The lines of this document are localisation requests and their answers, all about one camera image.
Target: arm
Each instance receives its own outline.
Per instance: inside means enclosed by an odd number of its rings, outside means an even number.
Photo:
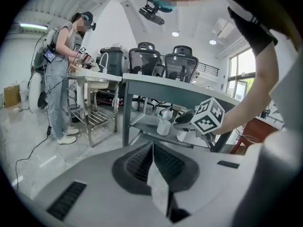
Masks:
[[[65,45],[68,35],[69,35],[69,31],[67,27],[64,27],[63,29],[60,30],[56,44],[56,51],[61,55],[65,55],[73,58],[76,57],[77,59],[79,59],[81,54],[77,55],[77,52],[72,51],[70,48],[68,48]]]
[[[213,134],[224,134],[249,122],[269,104],[269,92],[278,82],[278,62],[273,43],[256,57],[256,77],[244,99],[225,114],[223,125]]]

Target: window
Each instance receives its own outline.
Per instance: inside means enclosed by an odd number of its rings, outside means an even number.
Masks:
[[[256,76],[256,61],[251,49],[230,58],[228,85],[225,94],[242,100]]]

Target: cardboard box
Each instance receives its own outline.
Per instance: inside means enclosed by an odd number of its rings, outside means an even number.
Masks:
[[[6,108],[14,106],[21,101],[19,91],[19,85],[6,87],[4,89],[4,104]]]

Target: white cup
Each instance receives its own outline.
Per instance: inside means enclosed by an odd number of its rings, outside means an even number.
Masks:
[[[158,128],[157,128],[157,133],[162,135],[162,136],[168,135],[170,126],[171,126],[171,123],[167,120],[159,121]]]

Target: white cylinder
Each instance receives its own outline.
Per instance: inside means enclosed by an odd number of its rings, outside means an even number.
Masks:
[[[21,102],[27,101],[27,90],[19,91]]]
[[[167,120],[159,121],[158,128],[157,128],[157,133],[162,135],[162,136],[168,135],[169,130],[170,130],[170,126],[171,126],[171,123]]]

